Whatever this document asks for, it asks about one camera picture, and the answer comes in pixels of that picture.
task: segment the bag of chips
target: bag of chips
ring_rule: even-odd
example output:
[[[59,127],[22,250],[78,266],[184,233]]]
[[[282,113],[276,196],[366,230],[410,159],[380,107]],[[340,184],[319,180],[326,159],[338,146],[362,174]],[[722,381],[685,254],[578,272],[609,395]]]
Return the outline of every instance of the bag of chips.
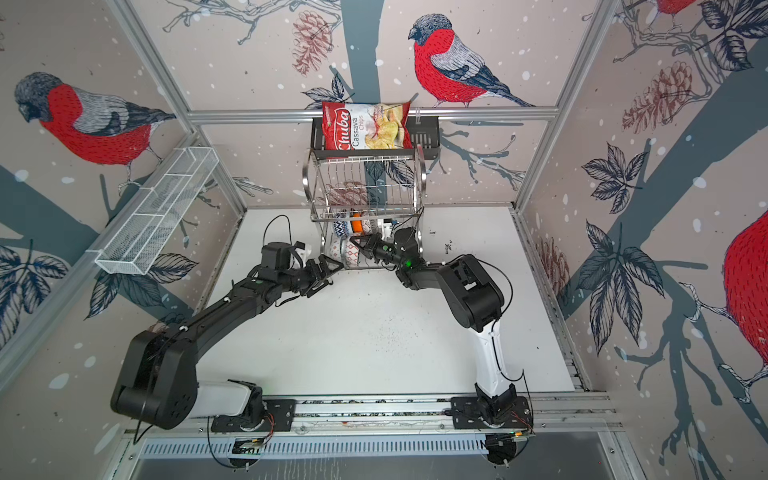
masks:
[[[323,102],[326,150],[413,148],[406,130],[411,103],[341,104]]]

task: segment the white wire mesh basket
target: white wire mesh basket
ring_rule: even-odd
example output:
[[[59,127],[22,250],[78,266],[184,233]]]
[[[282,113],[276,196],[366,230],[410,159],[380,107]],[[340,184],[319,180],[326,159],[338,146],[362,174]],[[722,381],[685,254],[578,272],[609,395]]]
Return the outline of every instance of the white wire mesh basket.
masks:
[[[168,172],[153,186],[96,259],[107,273],[146,275],[219,157],[213,148],[176,150]]]
[[[312,221],[330,222],[340,214],[369,219],[417,215],[426,186],[422,147],[392,153],[328,158],[311,150],[302,180]]]

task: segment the white table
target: white table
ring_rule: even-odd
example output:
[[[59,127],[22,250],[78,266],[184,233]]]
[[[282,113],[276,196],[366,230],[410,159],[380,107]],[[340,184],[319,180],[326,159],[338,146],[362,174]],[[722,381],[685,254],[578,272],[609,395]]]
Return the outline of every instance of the white table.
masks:
[[[264,227],[278,214],[291,219],[293,241],[308,243],[317,256],[319,234],[307,209],[249,210],[211,303],[260,262]],[[280,218],[266,241],[288,241],[287,235]],[[422,238],[430,262],[473,253],[509,275],[515,295],[499,323],[509,374],[515,378],[525,369],[532,392],[573,391],[507,208],[427,207]],[[508,301],[504,277],[487,271]],[[439,290],[408,290],[382,270],[344,271],[333,282],[311,299],[243,323],[200,360],[198,378],[255,382],[265,395],[474,392],[471,333],[455,321]],[[516,386],[524,392],[522,381]]]

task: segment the black plastic basket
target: black plastic basket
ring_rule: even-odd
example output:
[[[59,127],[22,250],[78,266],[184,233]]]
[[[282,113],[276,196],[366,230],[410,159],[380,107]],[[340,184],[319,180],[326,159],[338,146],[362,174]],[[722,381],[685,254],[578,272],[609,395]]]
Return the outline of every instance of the black plastic basket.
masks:
[[[424,160],[435,160],[440,154],[440,130],[438,128],[438,118],[420,117],[419,123],[416,123],[414,117],[409,117],[406,121],[406,129],[411,135],[411,142],[414,145],[421,144],[424,150]],[[314,118],[312,120],[312,140],[310,147],[315,155],[320,158],[335,157],[377,157],[380,155],[415,155],[415,148],[394,148],[387,150],[326,150],[326,139],[323,136],[323,119]]]

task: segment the bird head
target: bird head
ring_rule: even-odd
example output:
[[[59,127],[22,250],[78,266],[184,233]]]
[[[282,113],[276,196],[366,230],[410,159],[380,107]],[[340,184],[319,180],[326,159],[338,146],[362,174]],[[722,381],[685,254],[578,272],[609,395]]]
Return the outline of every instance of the bird head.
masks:
[[[24,77],[16,84],[14,95],[18,104],[18,111],[29,122],[36,118],[41,121],[51,121],[53,116],[48,108],[48,94],[54,88],[61,85],[58,77],[42,71],[36,71]]]
[[[451,21],[448,20],[448,17],[445,15],[440,13],[423,15],[413,24],[413,28],[411,28],[410,33],[408,33],[408,39],[414,40],[420,47],[423,47],[427,40],[429,40],[431,34],[435,33],[435,31],[442,30],[443,28],[447,28],[448,30],[453,28]]]

